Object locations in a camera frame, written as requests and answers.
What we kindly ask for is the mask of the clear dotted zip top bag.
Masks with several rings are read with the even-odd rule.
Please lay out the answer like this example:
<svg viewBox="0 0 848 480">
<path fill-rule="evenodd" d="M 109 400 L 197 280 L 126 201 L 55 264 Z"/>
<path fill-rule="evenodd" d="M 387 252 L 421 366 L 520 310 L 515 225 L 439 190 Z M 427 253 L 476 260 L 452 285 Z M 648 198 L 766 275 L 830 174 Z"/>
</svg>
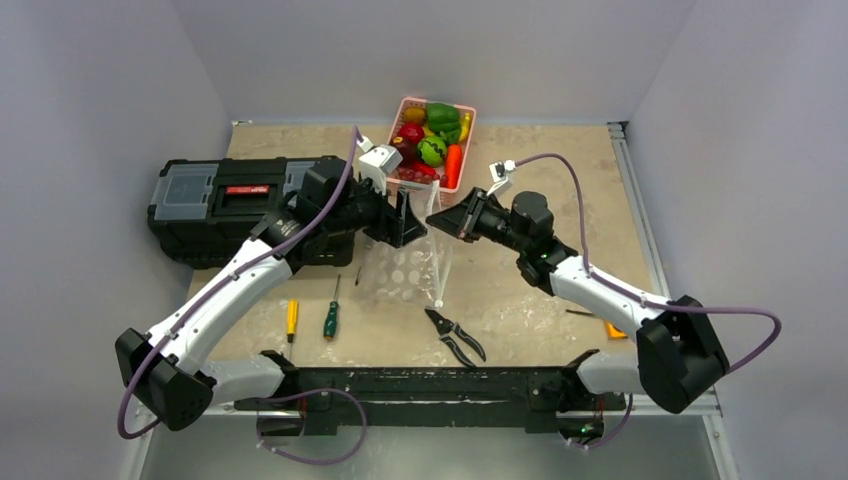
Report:
<svg viewBox="0 0 848 480">
<path fill-rule="evenodd" d="M 430 309 L 444 305 L 453 259 L 446 234 L 430 227 L 425 237 L 399 249 L 371 239 L 368 243 L 372 249 L 357 286 L 367 299 Z"/>
</svg>

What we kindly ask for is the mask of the dark red mangosteen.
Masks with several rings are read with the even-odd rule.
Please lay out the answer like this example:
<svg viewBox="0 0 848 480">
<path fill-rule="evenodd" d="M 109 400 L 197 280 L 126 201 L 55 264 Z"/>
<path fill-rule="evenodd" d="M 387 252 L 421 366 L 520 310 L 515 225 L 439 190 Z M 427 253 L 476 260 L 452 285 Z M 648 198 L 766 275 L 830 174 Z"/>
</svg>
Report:
<svg viewBox="0 0 848 480">
<path fill-rule="evenodd" d="M 405 168 L 408 168 L 410 165 L 420 161 L 417 144 L 415 142 L 411 142 L 401 136 L 396 136 L 391 140 L 390 145 L 393 146 L 401 155 L 401 165 Z"/>
</svg>

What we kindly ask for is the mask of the green striped watermelon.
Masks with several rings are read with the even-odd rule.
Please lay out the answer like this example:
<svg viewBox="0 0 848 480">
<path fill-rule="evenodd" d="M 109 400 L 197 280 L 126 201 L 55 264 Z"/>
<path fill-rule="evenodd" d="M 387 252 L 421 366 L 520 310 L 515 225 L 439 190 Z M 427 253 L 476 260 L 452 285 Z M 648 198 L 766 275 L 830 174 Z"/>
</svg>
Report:
<svg viewBox="0 0 848 480">
<path fill-rule="evenodd" d="M 417 145 L 418 156 L 423 163 L 431 167 L 444 164 L 448 145 L 442 138 L 435 135 L 426 136 Z"/>
</svg>

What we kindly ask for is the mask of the pink perforated plastic basket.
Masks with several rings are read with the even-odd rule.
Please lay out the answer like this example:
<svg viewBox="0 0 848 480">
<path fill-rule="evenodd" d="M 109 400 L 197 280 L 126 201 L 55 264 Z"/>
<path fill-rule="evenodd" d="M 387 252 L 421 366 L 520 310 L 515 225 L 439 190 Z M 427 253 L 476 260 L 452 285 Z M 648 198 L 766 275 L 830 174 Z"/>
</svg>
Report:
<svg viewBox="0 0 848 480">
<path fill-rule="evenodd" d="M 477 111 L 470 106 L 404 98 L 388 139 L 401 155 L 389 182 L 410 188 L 437 186 L 444 194 L 457 192 L 476 119 Z"/>
</svg>

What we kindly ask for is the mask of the red apple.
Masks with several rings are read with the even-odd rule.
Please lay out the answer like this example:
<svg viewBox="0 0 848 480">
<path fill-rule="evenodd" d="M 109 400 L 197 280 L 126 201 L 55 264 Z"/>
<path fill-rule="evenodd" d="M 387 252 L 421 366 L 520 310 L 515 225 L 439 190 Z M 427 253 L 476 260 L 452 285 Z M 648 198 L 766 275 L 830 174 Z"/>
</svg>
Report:
<svg viewBox="0 0 848 480">
<path fill-rule="evenodd" d="M 423 127 L 414 122 L 404 122 L 397 130 L 396 136 L 413 145 L 417 145 L 427 134 Z"/>
</svg>

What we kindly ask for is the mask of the green bell pepper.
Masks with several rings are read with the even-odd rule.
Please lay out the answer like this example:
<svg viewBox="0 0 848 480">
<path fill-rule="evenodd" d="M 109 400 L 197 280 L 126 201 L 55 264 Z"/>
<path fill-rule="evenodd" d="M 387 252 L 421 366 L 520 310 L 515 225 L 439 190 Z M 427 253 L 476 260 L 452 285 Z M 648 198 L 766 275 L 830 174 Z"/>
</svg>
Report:
<svg viewBox="0 0 848 480">
<path fill-rule="evenodd" d="M 453 105 L 431 102 L 426 105 L 428 128 L 434 133 L 460 129 L 460 111 Z"/>
</svg>

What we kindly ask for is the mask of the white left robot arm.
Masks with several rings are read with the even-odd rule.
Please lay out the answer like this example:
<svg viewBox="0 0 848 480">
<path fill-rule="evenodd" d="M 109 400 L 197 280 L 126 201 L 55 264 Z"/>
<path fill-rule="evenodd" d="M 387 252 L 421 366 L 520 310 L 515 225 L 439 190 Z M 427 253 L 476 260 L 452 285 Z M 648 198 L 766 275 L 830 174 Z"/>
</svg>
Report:
<svg viewBox="0 0 848 480">
<path fill-rule="evenodd" d="M 284 409 L 297 399 L 294 368 L 280 353 L 214 364 L 208 356 L 225 334 L 268 292 L 289 280 L 339 235 L 363 232 L 376 242 L 404 247 L 427 233 L 406 194 L 390 200 L 373 179 L 354 178 L 352 164 L 321 159 L 305 171 L 252 229 L 213 280 L 168 318 L 141 333 L 125 330 L 115 342 L 125 392 L 117 428 L 137 399 L 172 431 L 186 428 L 212 405 L 263 399 Z"/>
</svg>

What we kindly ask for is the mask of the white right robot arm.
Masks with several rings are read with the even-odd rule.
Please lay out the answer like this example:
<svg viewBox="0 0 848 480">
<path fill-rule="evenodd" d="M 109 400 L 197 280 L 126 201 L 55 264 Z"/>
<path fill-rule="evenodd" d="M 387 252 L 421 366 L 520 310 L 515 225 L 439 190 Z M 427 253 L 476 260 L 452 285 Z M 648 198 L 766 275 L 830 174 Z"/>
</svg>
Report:
<svg viewBox="0 0 848 480">
<path fill-rule="evenodd" d="M 586 263 L 554 234 L 554 215 L 537 192 L 510 207 L 475 188 L 459 204 L 427 217 L 441 232 L 472 243 L 481 238 L 517 253 L 532 287 L 572 302 L 613 324 L 635 345 L 630 354 L 587 353 L 572 361 L 561 392 L 576 407 L 599 394 L 645 394 L 679 414 L 730 372 L 730 362 L 701 304 L 650 294 Z"/>
</svg>

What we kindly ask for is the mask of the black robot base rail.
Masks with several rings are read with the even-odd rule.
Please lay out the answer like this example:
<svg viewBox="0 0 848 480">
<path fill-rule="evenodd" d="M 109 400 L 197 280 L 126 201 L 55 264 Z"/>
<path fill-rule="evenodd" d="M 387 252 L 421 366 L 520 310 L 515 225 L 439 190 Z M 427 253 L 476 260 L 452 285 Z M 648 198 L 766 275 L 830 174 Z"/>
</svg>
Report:
<svg viewBox="0 0 848 480">
<path fill-rule="evenodd" d="M 237 400 L 239 411 L 290 411 L 290 432 L 333 435 L 341 426 L 518 428 L 598 438 L 613 393 L 579 385 L 575 364 L 547 367 L 295 367 L 269 399 Z"/>
</svg>

